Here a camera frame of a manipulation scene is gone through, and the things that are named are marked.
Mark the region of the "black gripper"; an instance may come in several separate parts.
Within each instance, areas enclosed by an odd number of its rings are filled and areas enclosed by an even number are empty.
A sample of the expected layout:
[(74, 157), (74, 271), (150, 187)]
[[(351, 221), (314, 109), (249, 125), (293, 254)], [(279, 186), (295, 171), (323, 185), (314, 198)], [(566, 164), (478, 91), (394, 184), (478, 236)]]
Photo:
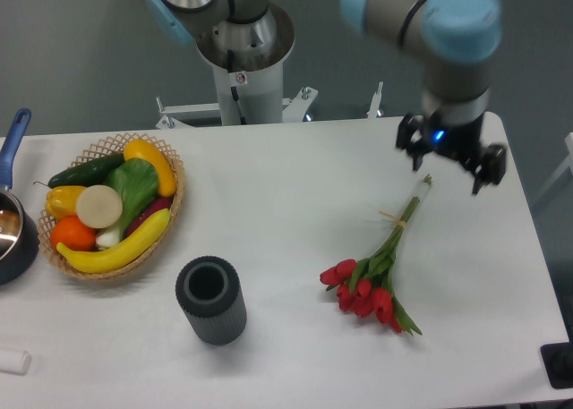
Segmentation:
[(507, 170), (507, 147), (492, 143), (483, 148), (482, 129), (483, 115), (461, 125), (446, 125), (437, 112), (423, 120), (406, 114), (398, 124), (395, 146), (412, 159), (414, 172), (428, 153), (459, 163), (476, 163), (471, 174), (472, 194), (477, 195), (485, 185), (499, 185)]

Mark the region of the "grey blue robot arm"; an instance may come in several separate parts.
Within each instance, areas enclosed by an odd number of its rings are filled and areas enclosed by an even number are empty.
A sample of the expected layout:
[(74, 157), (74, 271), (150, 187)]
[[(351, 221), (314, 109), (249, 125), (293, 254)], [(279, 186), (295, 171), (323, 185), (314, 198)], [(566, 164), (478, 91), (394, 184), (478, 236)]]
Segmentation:
[[(145, 0), (174, 42), (194, 43), (211, 66), (225, 125), (283, 123), (283, 63), (294, 25), (270, 0)], [(483, 145), (500, 0), (340, 0), (344, 20), (424, 66), (422, 113), (398, 126), (396, 145), (419, 168), (434, 153), (459, 163), (474, 190), (498, 184), (507, 150)]]

